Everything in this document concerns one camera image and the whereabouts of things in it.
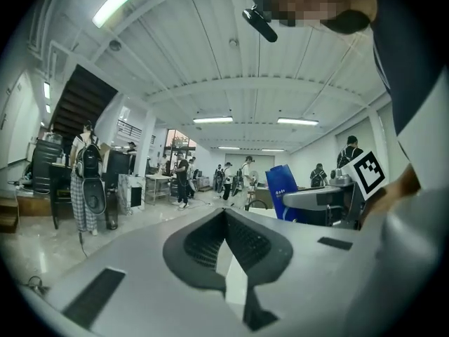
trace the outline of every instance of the blue bag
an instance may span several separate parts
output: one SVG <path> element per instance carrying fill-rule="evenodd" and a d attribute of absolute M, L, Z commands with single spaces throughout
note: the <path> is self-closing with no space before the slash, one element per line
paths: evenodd
<path fill-rule="evenodd" d="M 297 185 L 288 165 L 275 166 L 270 171 L 266 171 L 268 189 L 272 196 L 274 210 L 279 220 L 306 223 L 300 210 L 285 207 L 282 203 L 282 196 L 286 193 L 297 192 Z"/>

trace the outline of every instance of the white tag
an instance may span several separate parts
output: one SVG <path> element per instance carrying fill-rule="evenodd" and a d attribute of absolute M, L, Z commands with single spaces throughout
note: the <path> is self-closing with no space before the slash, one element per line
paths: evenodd
<path fill-rule="evenodd" d="M 342 173 L 347 173 L 357 183 L 365 201 L 387 182 L 379 161 L 371 151 L 364 152 L 343 166 Z"/>

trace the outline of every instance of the ceiling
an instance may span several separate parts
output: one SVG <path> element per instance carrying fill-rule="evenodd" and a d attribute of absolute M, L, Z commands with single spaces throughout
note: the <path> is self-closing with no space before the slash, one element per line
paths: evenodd
<path fill-rule="evenodd" d="M 89 59 L 140 106 L 206 147 L 293 151 L 384 93 L 370 31 L 343 39 L 273 24 L 279 39 L 271 44 L 241 17 L 251 0 L 130 0 L 98 29 L 92 17 L 105 1 L 53 0 L 46 46 L 55 40 Z M 120 51 L 109 48 L 112 39 Z M 234 123 L 192 121 L 227 115 Z M 279 125 L 279 117 L 319 125 Z"/>

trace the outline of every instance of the floor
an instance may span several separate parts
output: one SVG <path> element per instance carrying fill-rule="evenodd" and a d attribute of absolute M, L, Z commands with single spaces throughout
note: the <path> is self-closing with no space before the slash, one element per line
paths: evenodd
<path fill-rule="evenodd" d="M 107 230 L 104 220 L 98 221 L 98 236 L 84 234 L 84 251 L 89 256 L 120 234 L 174 218 L 181 218 L 192 209 L 201 212 L 211 206 L 223 206 L 214 192 L 198 192 L 190 201 L 190 208 L 179 211 L 169 201 L 146 205 L 145 211 L 132 216 L 119 216 L 119 228 Z M 86 259 L 81 250 L 75 221 L 61 218 L 55 230 L 50 216 L 20 217 L 15 234 L 0 234 L 1 257 L 13 278 L 27 283 L 31 276 L 42 278 L 43 285 L 51 287 L 66 271 Z"/>

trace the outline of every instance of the smoke detector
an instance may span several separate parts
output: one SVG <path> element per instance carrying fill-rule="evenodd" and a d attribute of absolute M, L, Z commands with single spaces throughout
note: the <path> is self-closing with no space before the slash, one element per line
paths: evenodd
<path fill-rule="evenodd" d="M 109 47 L 112 51 L 120 51 L 121 50 L 121 44 L 117 40 L 111 40 L 109 43 Z"/>
<path fill-rule="evenodd" d="M 239 40 L 237 39 L 230 39 L 229 40 L 229 46 L 232 48 L 236 48 L 239 45 Z"/>

